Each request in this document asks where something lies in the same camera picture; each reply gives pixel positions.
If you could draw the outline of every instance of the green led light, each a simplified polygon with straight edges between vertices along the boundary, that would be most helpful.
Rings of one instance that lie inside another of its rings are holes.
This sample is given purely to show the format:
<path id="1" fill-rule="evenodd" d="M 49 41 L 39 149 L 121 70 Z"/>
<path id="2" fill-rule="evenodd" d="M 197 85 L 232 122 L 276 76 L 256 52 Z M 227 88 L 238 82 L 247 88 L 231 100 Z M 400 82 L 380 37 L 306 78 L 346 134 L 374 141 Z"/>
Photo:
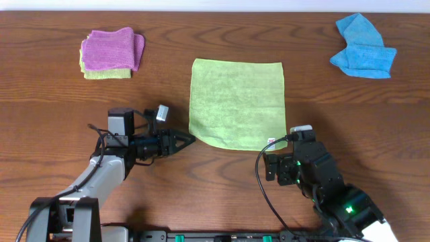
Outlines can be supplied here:
<path id="1" fill-rule="evenodd" d="M 346 208 L 347 213 L 352 213 L 354 212 L 354 209 L 352 209 L 352 206 L 349 206 Z"/>

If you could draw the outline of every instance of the blue cloth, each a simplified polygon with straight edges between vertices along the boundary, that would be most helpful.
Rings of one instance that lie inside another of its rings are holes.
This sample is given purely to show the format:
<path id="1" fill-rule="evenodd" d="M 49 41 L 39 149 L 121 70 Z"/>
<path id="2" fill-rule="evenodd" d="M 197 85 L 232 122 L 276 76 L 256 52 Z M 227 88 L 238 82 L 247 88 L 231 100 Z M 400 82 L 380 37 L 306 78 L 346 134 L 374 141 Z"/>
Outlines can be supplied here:
<path id="1" fill-rule="evenodd" d="M 360 13 L 336 22 L 347 48 L 330 58 L 346 75 L 365 78 L 390 78 L 390 68 L 397 50 L 384 47 L 375 26 Z"/>

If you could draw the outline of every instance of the stack of cloths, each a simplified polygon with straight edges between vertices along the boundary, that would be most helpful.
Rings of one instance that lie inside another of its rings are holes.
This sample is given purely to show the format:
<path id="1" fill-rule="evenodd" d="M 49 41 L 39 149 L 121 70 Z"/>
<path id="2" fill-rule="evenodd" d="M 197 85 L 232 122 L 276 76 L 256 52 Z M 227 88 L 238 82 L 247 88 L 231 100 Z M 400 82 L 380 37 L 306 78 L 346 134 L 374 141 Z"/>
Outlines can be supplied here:
<path id="1" fill-rule="evenodd" d="M 143 36 L 132 28 L 93 30 L 79 50 L 81 72 L 86 79 L 131 78 L 131 71 L 139 69 L 143 48 Z"/>

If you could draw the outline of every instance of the green connector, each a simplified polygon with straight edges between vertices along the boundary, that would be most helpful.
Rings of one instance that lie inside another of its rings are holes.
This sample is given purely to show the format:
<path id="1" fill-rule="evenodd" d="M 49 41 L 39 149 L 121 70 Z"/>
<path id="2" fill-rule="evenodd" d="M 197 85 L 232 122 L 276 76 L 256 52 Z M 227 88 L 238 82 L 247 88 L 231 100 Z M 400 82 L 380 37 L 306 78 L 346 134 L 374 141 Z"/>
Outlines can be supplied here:
<path id="1" fill-rule="evenodd" d="M 271 236 L 263 236 L 263 242 L 271 242 Z"/>
<path id="2" fill-rule="evenodd" d="M 183 235 L 176 235 L 175 236 L 175 242 L 184 242 L 185 241 L 185 236 Z"/>

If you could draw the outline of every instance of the folded cloth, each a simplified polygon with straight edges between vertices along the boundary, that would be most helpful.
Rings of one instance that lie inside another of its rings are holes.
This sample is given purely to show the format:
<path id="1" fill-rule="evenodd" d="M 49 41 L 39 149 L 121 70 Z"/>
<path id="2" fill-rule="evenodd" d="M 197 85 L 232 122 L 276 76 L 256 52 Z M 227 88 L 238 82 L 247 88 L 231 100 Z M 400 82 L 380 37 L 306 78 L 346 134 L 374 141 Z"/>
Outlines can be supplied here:
<path id="1" fill-rule="evenodd" d="M 347 42 L 347 48 L 336 54 L 330 62 L 346 75 L 365 78 L 390 78 L 390 69 L 397 50 L 384 47 L 380 33 L 360 13 L 336 22 Z"/>
<path id="2" fill-rule="evenodd" d="M 134 34 L 132 28 L 116 32 L 93 30 L 83 43 L 85 69 L 102 71 L 108 69 L 132 69 L 137 71 L 144 48 L 144 38 Z"/>
<path id="3" fill-rule="evenodd" d="M 82 50 L 79 50 L 79 65 L 81 66 L 81 72 L 84 73 L 83 77 L 89 80 L 99 79 L 122 79 L 131 78 L 130 69 L 110 69 L 105 71 L 86 71 L 85 63 L 82 62 Z"/>

